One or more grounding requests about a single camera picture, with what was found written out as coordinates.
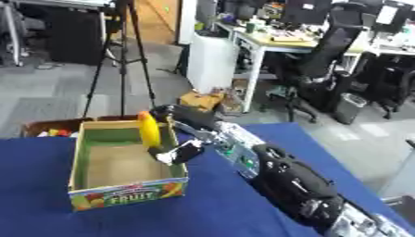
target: tripod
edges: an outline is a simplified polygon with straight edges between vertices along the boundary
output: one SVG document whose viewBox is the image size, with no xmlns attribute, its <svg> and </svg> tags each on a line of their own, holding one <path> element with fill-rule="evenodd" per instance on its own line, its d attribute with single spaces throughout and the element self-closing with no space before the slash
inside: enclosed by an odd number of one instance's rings
<svg viewBox="0 0 415 237">
<path fill-rule="evenodd" d="M 134 60 L 127 59 L 127 8 L 130 11 L 130 16 L 132 18 L 132 25 L 135 33 L 135 40 L 137 42 L 140 58 Z M 152 107 L 156 105 L 155 99 L 156 96 L 153 92 L 150 82 L 150 76 L 148 74 L 148 67 L 147 67 L 147 59 L 145 57 L 145 51 L 143 48 L 143 43 L 141 41 L 140 31 L 138 29 L 138 15 L 134 7 L 133 0 L 113 0 L 111 6 L 105 6 L 105 11 L 108 12 L 111 16 L 111 20 L 109 22 L 109 27 L 107 31 L 107 37 L 104 42 L 104 46 L 100 53 L 100 58 L 98 61 L 98 66 L 96 68 L 96 72 L 94 75 L 94 80 L 91 84 L 90 92 L 87 94 L 87 102 L 85 106 L 85 110 L 83 111 L 83 117 L 85 118 L 88 114 L 89 107 L 91 106 L 91 101 L 94 96 L 94 92 L 96 89 L 96 84 L 98 83 L 98 78 L 101 73 L 101 68 L 104 63 L 104 59 L 107 57 L 107 49 L 111 43 L 111 36 L 115 32 L 117 32 L 118 28 L 121 30 L 121 56 L 120 59 L 114 59 L 116 62 L 119 63 L 119 74 L 121 76 L 121 95 L 120 95 L 120 114 L 121 117 L 125 115 L 125 77 L 127 75 L 127 65 L 134 63 L 134 62 L 141 62 L 143 66 L 143 70 L 145 73 L 145 81 L 147 84 L 147 89 L 151 101 Z"/>
</svg>

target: doorway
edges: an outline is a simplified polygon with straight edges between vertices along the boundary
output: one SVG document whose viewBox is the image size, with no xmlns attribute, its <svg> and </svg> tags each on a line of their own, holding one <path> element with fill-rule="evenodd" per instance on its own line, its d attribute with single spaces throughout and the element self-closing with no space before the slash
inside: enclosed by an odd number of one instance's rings
<svg viewBox="0 0 415 237">
<path fill-rule="evenodd" d="M 140 33 L 144 42 L 174 44 L 178 1 L 180 0 L 134 0 L 140 19 Z M 134 37 L 129 20 L 128 37 Z"/>
</svg>

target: office desk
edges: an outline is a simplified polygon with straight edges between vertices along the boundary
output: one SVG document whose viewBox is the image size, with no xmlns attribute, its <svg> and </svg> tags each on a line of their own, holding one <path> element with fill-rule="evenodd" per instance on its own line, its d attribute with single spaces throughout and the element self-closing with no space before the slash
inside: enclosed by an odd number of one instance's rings
<svg viewBox="0 0 415 237">
<path fill-rule="evenodd" d="M 105 14 L 101 11 L 103 6 L 110 4 L 111 0 L 0 0 L 3 2 L 3 8 L 5 9 L 6 22 L 8 30 L 10 32 L 12 44 L 13 44 L 13 60 L 16 66 L 22 66 L 20 61 L 20 38 L 18 30 L 15 25 L 15 20 L 13 16 L 13 4 L 31 4 L 31 5 L 42 5 L 42 6 L 63 6 L 63 7 L 73 7 L 77 9 L 88 9 L 88 10 L 97 10 L 100 12 L 101 19 L 101 33 L 102 39 L 105 40 L 107 29 L 106 29 L 106 19 Z M 114 58 L 112 53 L 108 50 L 107 54 Z"/>
<path fill-rule="evenodd" d="M 251 74 L 249 76 L 249 82 L 246 89 L 244 98 L 244 112 L 248 112 L 251 107 L 252 98 L 254 96 L 255 88 L 262 65 L 262 60 L 266 52 L 281 52 L 281 53 L 294 53 L 294 54 L 306 54 L 309 53 L 317 44 L 317 41 L 284 41 L 274 42 L 270 39 L 270 36 L 266 33 L 245 33 L 241 31 L 234 31 L 233 42 L 238 44 L 238 41 L 243 41 L 249 44 L 251 52 L 253 54 L 253 66 Z M 360 55 L 369 46 L 368 43 L 362 44 L 358 42 L 353 44 L 349 51 L 345 54 L 350 58 L 347 71 L 352 72 L 356 67 Z"/>
<path fill-rule="evenodd" d="M 338 191 L 414 229 L 295 123 L 247 126 L 336 184 Z M 75 141 L 0 140 L 0 236 L 318 237 L 256 193 L 212 147 L 188 163 L 186 196 L 72 213 L 67 194 Z"/>
</svg>

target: robotic arm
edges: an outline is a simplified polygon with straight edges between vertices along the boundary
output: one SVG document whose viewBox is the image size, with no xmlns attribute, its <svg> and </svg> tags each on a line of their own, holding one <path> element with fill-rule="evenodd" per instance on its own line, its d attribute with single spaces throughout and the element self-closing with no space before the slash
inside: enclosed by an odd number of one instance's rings
<svg viewBox="0 0 415 237">
<path fill-rule="evenodd" d="M 168 165 L 181 164 L 212 145 L 257 192 L 298 223 L 328 237 L 409 237 L 380 215 L 372 215 L 339 194 L 332 181 L 280 147 L 265 143 L 235 123 L 185 106 L 160 106 L 151 111 L 194 138 L 170 151 L 150 148 Z"/>
</svg>

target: fruit box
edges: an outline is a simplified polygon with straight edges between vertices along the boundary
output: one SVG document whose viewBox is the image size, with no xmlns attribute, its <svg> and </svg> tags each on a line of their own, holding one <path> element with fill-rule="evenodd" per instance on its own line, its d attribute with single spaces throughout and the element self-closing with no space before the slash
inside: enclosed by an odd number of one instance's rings
<svg viewBox="0 0 415 237">
<path fill-rule="evenodd" d="M 167 149 L 177 144 L 169 124 L 159 124 Z M 188 182 L 185 165 L 167 166 L 146 151 L 137 121 L 84 122 L 69 182 L 74 210 L 127 205 L 181 196 Z"/>
</svg>

